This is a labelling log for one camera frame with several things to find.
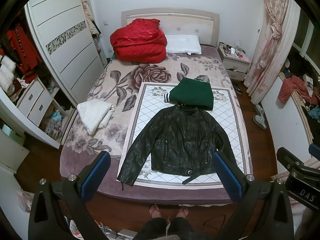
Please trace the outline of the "black leather jacket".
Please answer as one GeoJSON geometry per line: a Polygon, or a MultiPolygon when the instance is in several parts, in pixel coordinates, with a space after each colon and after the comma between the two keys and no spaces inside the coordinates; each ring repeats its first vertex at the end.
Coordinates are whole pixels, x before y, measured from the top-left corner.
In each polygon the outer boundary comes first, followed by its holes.
{"type": "Polygon", "coordinates": [[[184,176],[185,185],[215,173],[216,152],[236,163],[228,135],[213,116],[197,107],[174,105],[161,109],[141,130],[127,151],[117,180],[134,185],[151,157],[153,170],[184,176]]]}

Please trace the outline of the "red hanging clothes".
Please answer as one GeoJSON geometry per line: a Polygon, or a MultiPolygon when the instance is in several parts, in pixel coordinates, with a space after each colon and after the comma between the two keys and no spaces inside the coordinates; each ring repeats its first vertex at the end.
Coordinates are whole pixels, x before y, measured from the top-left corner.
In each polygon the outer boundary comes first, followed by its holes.
{"type": "Polygon", "coordinates": [[[33,46],[19,23],[13,29],[9,29],[6,35],[11,48],[18,54],[20,59],[18,68],[24,74],[25,82],[31,83],[37,78],[36,66],[42,63],[37,49],[33,46]]]}

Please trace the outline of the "grey slippers on floor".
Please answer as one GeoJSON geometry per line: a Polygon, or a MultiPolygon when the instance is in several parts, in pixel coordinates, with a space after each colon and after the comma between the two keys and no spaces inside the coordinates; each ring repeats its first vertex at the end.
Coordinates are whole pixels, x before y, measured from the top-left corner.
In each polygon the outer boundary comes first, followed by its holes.
{"type": "Polygon", "coordinates": [[[253,121],[262,129],[267,129],[267,124],[265,120],[265,113],[264,109],[260,105],[254,106],[255,111],[257,112],[257,115],[253,117],[253,121]]]}

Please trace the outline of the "person legs and feet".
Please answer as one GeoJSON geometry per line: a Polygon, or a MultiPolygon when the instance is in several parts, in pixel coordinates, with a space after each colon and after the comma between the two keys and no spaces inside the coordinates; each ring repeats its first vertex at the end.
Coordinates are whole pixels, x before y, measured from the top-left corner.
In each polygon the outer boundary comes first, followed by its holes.
{"type": "Polygon", "coordinates": [[[157,204],[149,208],[151,219],[144,224],[133,239],[200,239],[187,220],[189,209],[181,207],[172,220],[162,217],[157,204]]]}

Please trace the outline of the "red garment on ledge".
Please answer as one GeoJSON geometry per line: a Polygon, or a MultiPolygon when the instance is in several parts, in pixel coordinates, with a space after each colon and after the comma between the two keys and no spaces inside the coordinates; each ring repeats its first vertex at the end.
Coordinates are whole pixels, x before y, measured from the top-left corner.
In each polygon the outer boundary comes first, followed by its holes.
{"type": "Polygon", "coordinates": [[[283,104],[286,104],[294,91],[296,91],[307,103],[312,105],[318,104],[315,97],[316,92],[313,92],[312,95],[310,95],[305,83],[294,75],[283,80],[283,84],[281,85],[278,94],[278,100],[283,104]]]}

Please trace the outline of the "green varsity jacket folded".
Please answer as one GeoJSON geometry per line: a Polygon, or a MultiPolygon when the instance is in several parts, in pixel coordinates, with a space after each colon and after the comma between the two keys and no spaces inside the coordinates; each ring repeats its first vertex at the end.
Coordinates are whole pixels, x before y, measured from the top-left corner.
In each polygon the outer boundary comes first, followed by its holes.
{"type": "Polygon", "coordinates": [[[184,77],[170,92],[164,94],[164,102],[211,111],[214,96],[210,83],[184,77]]]}

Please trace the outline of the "white folded blanket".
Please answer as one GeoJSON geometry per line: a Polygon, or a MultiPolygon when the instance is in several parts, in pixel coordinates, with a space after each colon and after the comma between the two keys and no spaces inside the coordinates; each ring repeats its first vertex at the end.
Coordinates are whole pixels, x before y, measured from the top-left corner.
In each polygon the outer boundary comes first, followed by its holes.
{"type": "Polygon", "coordinates": [[[92,99],[77,105],[80,120],[89,135],[93,135],[97,129],[106,128],[115,107],[112,103],[92,99]]]}

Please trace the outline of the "white drawer unit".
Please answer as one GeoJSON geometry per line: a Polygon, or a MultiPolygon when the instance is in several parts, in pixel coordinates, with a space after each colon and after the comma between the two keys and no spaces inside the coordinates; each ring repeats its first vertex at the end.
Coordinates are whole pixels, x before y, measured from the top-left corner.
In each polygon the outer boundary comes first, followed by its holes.
{"type": "Polygon", "coordinates": [[[34,125],[39,127],[52,101],[53,97],[37,77],[23,92],[17,102],[17,108],[34,125]]]}

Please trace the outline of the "white bedside table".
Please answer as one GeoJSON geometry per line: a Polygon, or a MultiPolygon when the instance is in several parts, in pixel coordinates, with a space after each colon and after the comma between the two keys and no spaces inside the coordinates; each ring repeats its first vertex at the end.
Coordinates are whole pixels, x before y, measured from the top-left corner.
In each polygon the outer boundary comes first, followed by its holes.
{"type": "Polygon", "coordinates": [[[239,56],[233,47],[221,41],[217,50],[230,79],[244,81],[251,65],[246,55],[239,56]]]}

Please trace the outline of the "floral pink bed cover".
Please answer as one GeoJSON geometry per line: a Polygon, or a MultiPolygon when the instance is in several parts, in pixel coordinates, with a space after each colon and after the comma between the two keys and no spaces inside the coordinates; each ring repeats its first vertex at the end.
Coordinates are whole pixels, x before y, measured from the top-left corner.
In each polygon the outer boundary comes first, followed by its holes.
{"type": "Polygon", "coordinates": [[[211,87],[231,88],[229,75],[214,47],[203,46],[201,55],[168,54],[157,64],[112,60],[90,90],[87,99],[112,103],[115,111],[106,128],[89,135],[80,118],[71,127],[60,157],[61,176],[79,174],[101,151],[111,155],[111,166],[99,193],[136,202],[159,204],[227,204],[225,189],[168,190],[128,186],[117,181],[118,167],[127,130],[140,87],[144,82],[178,83],[184,77],[210,83],[211,87]]]}

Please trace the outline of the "white pillow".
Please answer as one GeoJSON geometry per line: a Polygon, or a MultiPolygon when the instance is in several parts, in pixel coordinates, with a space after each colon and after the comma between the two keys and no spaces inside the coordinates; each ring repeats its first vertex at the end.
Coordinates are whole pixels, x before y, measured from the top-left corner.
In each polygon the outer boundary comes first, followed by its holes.
{"type": "Polygon", "coordinates": [[[196,35],[166,35],[166,52],[173,54],[201,55],[199,37],[196,35]]]}

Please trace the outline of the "pink floral curtain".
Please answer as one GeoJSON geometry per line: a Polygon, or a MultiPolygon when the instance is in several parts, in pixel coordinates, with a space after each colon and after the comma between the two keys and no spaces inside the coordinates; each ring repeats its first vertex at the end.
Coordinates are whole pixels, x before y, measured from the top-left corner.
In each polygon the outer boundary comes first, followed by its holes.
{"type": "Polygon", "coordinates": [[[281,42],[283,22],[289,5],[289,0],[263,0],[263,2],[265,5],[263,27],[252,64],[244,80],[247,93],[254,105],[257,105],[267,92],[267,73],[272,68],[272,60],[281,42]]]}

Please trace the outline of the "beige bed headboard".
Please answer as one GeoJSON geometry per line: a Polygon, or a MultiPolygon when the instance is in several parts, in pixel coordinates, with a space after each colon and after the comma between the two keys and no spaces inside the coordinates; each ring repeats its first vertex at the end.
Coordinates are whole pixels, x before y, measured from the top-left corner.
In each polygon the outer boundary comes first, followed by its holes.
{"type": "Polygon", "coordinates": [[[160,20],[165,35],[196,35],[200,44],[216,47],[219,43],[220,15],[210,11],[185,8],[145,8],[121,13],[124,27],[137,18],[160,20]]]}

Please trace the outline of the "red quilted duvet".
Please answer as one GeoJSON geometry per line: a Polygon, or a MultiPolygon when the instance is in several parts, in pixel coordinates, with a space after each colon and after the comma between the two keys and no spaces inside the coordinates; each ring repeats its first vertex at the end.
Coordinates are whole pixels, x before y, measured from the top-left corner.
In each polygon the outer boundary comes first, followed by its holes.
{"type": "Polygon", "coordinates": [[[167,39],[160,20],[137,18],[110,36],[117,59],[138,63],[160,63],[166,59],[167,39]]]}

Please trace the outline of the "white sliding wardrobe door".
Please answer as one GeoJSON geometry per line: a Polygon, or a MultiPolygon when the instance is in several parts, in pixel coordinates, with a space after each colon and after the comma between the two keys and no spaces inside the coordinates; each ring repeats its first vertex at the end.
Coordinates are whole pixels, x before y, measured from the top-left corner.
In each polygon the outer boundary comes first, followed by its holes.
{"type": "Polygon", "coordinates": [[[29,0],[24,7],[36,47],[70,102],[86,101],[104,67],[80,0],[29,0]]]}

